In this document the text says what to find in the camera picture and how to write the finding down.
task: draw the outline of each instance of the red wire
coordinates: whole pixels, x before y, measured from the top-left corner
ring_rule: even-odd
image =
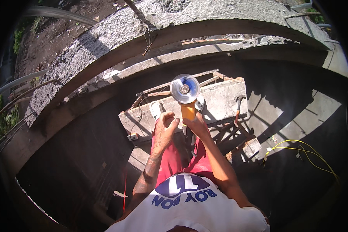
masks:
[[[125,195],[126,195],[126,172],[125,172],[125,189],[124,189],[124,205],[122,207],[122,210],[125,212]]]

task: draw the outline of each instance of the hand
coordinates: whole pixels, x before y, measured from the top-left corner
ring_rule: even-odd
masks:
[[[161,154],[169,145],[174,135],[174,130],[179,125],[179,118],[174,120],[174,112],[167,111],[160,114],[160,118],[156,123],[155,140],[151,155]]]
[[[183,124],[187,125],[187,127],[189,127],[191,131],[202,141],[205,138],[210,137],[208,128],[204,123],[204,118],[202,117],[202,114],[200,114],[199,112],[197,112],[194,120],[183,118]]]

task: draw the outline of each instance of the grinder cutting disc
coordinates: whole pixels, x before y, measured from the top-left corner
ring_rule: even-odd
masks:
[[[170,92],[177,102],[188,104],[199,96],[200,85],[197,79],[191,77],[191,75],[180,74],[171,82]]]

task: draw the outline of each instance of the electrical outlet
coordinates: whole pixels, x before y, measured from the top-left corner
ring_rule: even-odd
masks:
[[[132,133],[128,135],[129,141],[137,140],[138,139],[138,133]]]

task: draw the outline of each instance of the white sneaker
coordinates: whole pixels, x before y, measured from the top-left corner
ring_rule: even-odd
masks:
[[[153,101],[149,104],[149,111],[151,112],[153,118],[158,120],[160,118],[160,114],[163,113],[162,105],[158,101]]]
[[[205,106],[205,99],[203,96],[199,95],[197,101],[195,102],[195,108],[201,113]]]

